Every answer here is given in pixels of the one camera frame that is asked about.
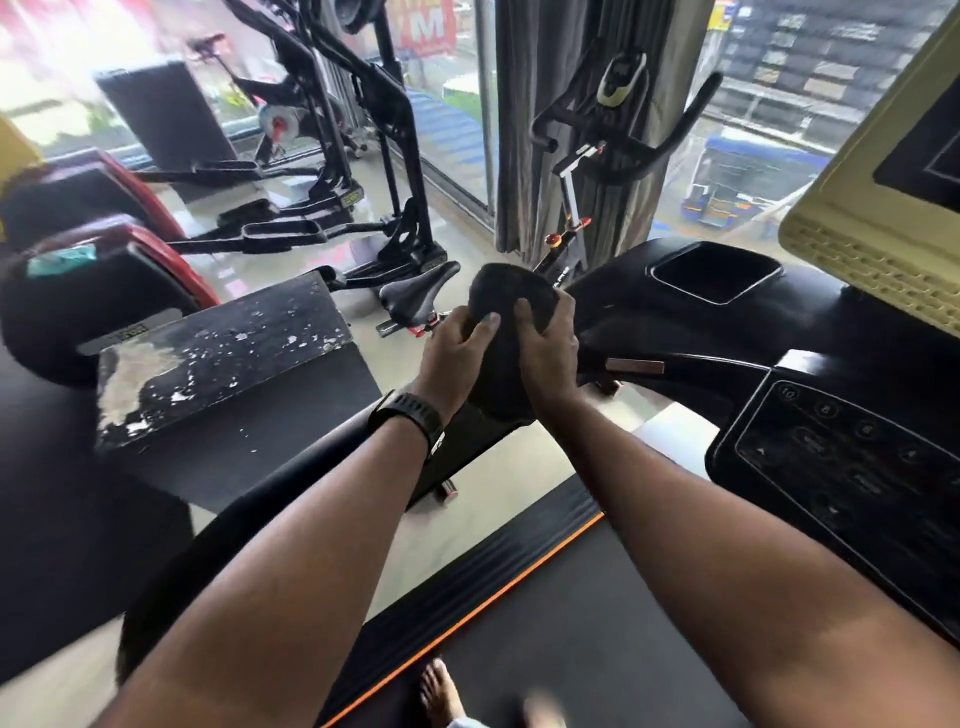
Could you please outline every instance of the display screen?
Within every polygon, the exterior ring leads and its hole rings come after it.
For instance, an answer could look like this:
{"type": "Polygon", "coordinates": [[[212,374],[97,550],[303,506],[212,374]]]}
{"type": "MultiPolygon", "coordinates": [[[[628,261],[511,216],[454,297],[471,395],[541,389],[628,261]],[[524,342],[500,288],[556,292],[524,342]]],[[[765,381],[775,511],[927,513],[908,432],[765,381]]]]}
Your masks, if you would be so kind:
{"type": "Polygon", "coordinates": [[[960,77],[880,164],[874,181],[960,212],[960,77]]]}

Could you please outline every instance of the blue roof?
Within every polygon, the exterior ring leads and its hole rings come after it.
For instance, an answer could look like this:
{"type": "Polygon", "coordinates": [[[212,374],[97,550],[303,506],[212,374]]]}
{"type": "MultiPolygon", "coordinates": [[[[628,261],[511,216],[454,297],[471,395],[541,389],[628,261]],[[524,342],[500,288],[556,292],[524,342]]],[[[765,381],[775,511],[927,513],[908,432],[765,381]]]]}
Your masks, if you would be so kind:
{"type": "Polygon", "coordinates": [[[746,157],[769,159],[771,161],[796,161],[813,165],[818,170],[823,170],[830,161],[830,157],[826,155],[814,154],[803,149],[775,147],[771,144],[755,144],[752,141],[726,139],[723,136],[709,137],[706,146],[708,149],[716,149],[746,157]]]}

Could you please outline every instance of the teal tag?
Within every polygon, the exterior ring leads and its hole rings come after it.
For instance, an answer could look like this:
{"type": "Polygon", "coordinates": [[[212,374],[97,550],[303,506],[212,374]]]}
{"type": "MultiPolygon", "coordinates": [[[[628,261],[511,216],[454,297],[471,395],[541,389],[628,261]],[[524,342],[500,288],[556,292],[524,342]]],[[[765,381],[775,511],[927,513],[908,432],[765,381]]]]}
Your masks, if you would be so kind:
{"type": "Polygon", "coordinates": [[[27,278],[62,276],[97,259],[97,246],[93,243],[66,248],[61,251],[41,253],[27,261],[27,278]]]}

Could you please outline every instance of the foot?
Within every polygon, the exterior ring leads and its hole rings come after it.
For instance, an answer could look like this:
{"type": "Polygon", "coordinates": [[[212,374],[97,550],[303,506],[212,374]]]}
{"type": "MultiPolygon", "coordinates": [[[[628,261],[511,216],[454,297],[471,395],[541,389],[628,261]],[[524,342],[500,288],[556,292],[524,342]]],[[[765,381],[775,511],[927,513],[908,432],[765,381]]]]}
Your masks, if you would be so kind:
{"type": "Polygon", "coordinates": [[[440,658],[427,665],[420,677],[420,702],[432,728],[446,728],[451,721],[467,716],[457,686],[440,658]]]}
{"type": "Polygon", "coordinates": [[[527,728],[566,728],[564,714],[549,695],[536,693],[523,701],[523,718],[527,728]]]}

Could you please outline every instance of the orange trim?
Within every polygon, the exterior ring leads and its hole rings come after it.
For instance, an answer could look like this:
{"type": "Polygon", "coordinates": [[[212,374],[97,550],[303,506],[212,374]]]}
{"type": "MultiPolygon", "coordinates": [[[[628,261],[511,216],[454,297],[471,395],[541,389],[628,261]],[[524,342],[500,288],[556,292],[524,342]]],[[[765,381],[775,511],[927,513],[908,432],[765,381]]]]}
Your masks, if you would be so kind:
{"type": "Polygon", "coordinates": [[[403,665],[395,669],[393,672],[391,672],[389,675],[383,678],[383,680],[378,682],[376,685],[374,685],[372,688],[370,688],[368,691],[363,693],[360,697],[358,697],[356,700],[354,700],[352,703],[346,706],[342,711],[340,711],[340,713],[338,713],[336,716],[332,717],[330,720],[324,723],[324,725],[322,725],[321,728],[330,728],[331,725],[341,720],[344,716],[347,715],[347,713],[354,710],[355,708],[358,708],[362,703],[366,702],[369,698],[373,697],[381,688],[383,688],[391,680],[393,680],[401,672],[403,672],[403,670],[405,670],[406,668],[411,666],[413,663],[418,661],[420,658],[422,658],[424,655],[430,652],[434,647],[436,647],[438,644],[443,642],[446,638],[448,638],[450,635],[452,635],[454,632],[456,632],[458,629],[464,626],[467,622],[469,622],[471,619],[473,619],[474,617],[479,615],[481,612],[483,612],[485,609],[487,609],[487,607],[493,604],[497,599],[499,599],[501,596],[506,594],[513,587],[515,587],[517,584],[523,581],[523,579],[525,579],[527,576],[533,573],[536,569],[543,566],[543,564],[545,564],[551,558],[556,556],[557,553],[559,553],[563,548],[565,548],[566,546],[569,546],[574,539],[582,535],[588,528],[590,528],[592,525],[600,521],[600,519],[602,519],[603,517],[604,517],[604,514],[598,513],[596,516],[594,516],[589,521],[584,523],[582,526],[580,526],[580,528],[578,528],[576,531],[571,533],[569,536],[567,536],[565,539],[559,542],[556,546],[551,548],[547,553],[543,554],[537,561],[535,561],[533,564],[531,564],[529,567],[524,569],[521,573],[519,573],[517,576],[515,576],[513,579],[507,582],[507,584],[501,587],[499,591],[496,592],[496,594],[489,597],[486,601],[484,601],[478,607],[474,608],[473,611],[471,611],[465,617],[460,619],[460,621],[458,621],[456,624],[454,624],[452,627],[446,630],[440,637],[438,637],[432,643],[428,644],[426,647],[423,647],[420,651],[417,652],[417,654],[415,654],[413,657],[411,657],[409,660],[403,663],[403,665]]]}

